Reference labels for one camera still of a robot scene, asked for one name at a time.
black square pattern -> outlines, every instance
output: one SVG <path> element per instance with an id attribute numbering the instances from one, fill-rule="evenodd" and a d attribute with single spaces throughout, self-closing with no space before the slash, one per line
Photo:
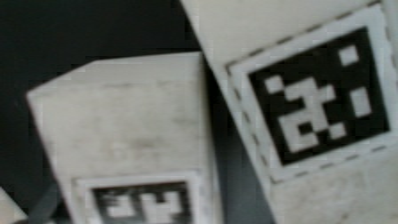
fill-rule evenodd
<path id="1" fill-rule="evenodd" d="M 185 182 L 95 189 L 107 224 L 192 224 Z"/>
<path id="2" fill-rule="evenodd" d="M 258 70 L 251 84 L 283 165 L 390 131 L 366 28 Z"/>

black background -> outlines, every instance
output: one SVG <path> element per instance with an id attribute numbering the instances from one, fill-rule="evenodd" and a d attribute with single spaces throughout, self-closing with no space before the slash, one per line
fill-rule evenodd
<path id="1" fill-rule="evenodd" d="M 198 50 L 178 1 L 0 1 L 0 186 L 27 213 L 56 182 L 27 91 L 95 59 Z M 212 75 L 210 93 L 226 223 L 267 224 L 269 207 Z M 63 209 L 56 215 L 66 216 Z"/>

white foam block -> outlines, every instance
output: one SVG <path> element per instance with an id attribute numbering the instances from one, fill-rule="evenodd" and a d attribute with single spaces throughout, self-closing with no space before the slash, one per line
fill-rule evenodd
<path id="1" fill-rule="evenodd" d="M 278 223 L 397 223 L 397 0 L 182 2 Z"/>
<path id="2" fill-rule="evenodd" d="M 219 224 L 201 54 L 98 61 L 29 102 L 75 223 Z"/>
<path id="3" fill-rule="evenodd" d="M 0 188 L 0 224 L 11 224 L 27 219 L 27 215 Z"/>

white block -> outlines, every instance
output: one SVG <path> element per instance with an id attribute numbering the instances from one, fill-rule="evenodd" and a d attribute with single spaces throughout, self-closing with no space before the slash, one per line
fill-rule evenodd
<path id="1" fill-rule="evenodd" d="M 0 224 L 11 224 L 27 219 L 27 215 L 0 188 Z"/>
<path id="2" fill-rule="evenodd" d="M 278 224 L 398 223 L 397 0 L 182 2 Z"/>
<path id="3" fill-rule="evenodd" d="M 148 224 L 173 223 L 173 217 L 183 211 L 178 203 L 182 200 L 178 192 L 166 192 L 164 197 L 166 202 L 159 203 L 153 194 L 141 195 Z"/>
<path id="4" fill-rule="evenodd" d="M 189 53 L 98 61 L 31 91 L 77 224 L 153 224 L 157 211 L 162 224 L 182 217 L 221 223 L 205 87 L 201 54 Z M 141 200 L 169 200 L 169 192 L 173 216 Z"/>

black and white marker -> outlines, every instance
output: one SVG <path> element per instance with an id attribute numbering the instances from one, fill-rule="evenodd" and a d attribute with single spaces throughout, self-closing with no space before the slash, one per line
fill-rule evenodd
<path id="1" fill-rule="evenodd" d="M 278 223 L 397 223 L 397 1 L 183 4 Z"/>

